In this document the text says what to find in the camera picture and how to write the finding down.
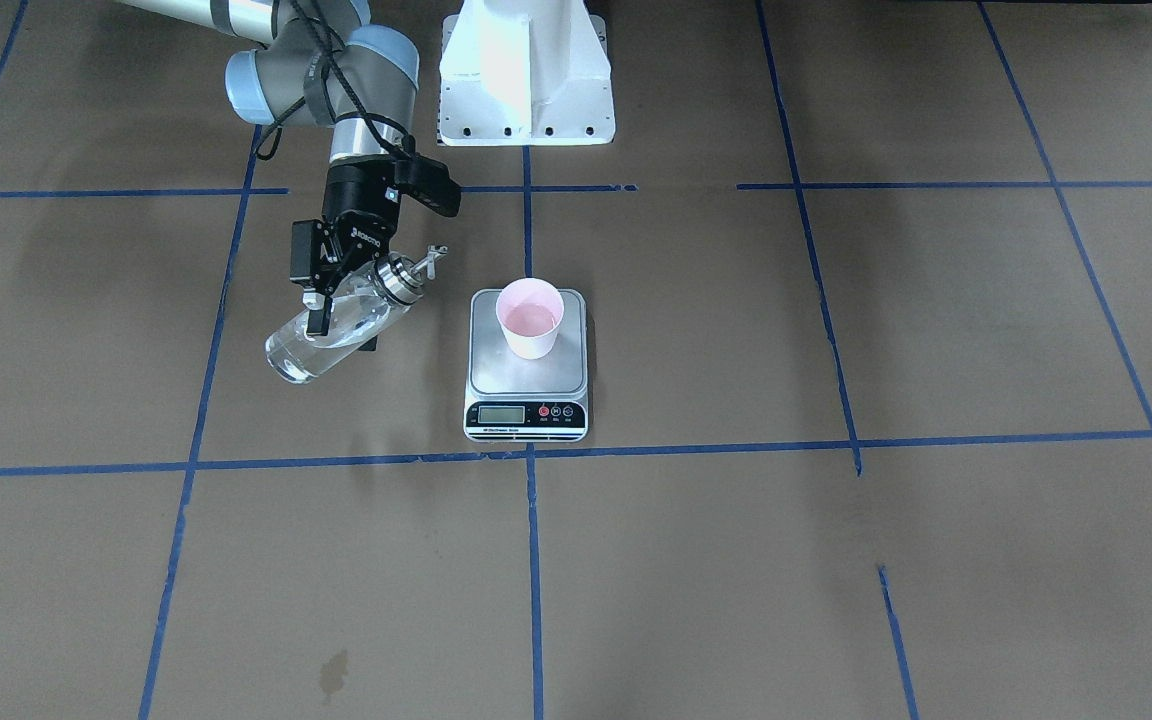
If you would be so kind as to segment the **brown paper table cover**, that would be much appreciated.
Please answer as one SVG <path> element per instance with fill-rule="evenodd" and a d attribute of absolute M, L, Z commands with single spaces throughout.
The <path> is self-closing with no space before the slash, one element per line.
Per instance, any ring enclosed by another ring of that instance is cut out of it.
<path fill-rule="evenodd" d="M 1152 3 L 611 1 L 617 136 L 435 145 L 429 297 L 306 386 L 241 41 L 0 1 L 0 719 L 1152 719 Z M 576 442 L 463 433 L 476 291 Z"/>

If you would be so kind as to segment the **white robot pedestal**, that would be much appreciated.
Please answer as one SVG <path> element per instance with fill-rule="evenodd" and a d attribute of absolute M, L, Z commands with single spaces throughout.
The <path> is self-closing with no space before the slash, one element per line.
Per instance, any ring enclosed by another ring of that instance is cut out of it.
<path fill-rule="evenodd" d="M 465 1 L 442 22 L 435 132 L 456 147 L 608 145 L 607 23 L 594 1 Z"/>

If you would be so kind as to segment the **silver kitchen scale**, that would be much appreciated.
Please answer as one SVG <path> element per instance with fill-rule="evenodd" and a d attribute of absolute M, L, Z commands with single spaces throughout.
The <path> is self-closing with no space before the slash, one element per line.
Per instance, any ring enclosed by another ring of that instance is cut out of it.
<path fill-rule="evenodd" d="M 508 346 L 497 319 L 499 290 L 472 296 L 462 423 L 471 441 L 576 442 L 588 434 L 588 309 L 579 291 L 558 293 L 564 316 L 556 344 L 539 359 Z"/>

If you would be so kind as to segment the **clear glass sauce bottle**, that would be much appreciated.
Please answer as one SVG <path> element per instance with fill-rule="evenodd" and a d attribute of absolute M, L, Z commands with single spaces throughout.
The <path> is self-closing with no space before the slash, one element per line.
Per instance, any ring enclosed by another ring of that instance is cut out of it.
<path fill-rule="evenodd" d="M 266 338 L 266 364 L 287 382 L 314 381 L 402 319 L 425 296 L 435 263 L 448 252 L 431 245 L 419 260 L 389 252 L 362 265 L 346 276 L 328 310 L 303 310 Z M 324 310 L 326 324 L 317 319 Z"/>

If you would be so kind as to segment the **pink cup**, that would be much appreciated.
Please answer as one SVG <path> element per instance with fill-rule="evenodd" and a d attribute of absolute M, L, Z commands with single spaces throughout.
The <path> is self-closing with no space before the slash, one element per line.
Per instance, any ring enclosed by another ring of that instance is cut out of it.
<path fill-rule="evenodd" d="M 499 291 L 495 318 L 509 350 L 521 359 L 538 361 L 556 346 L 564 300 L 550 282 L 521 278 Z"/>

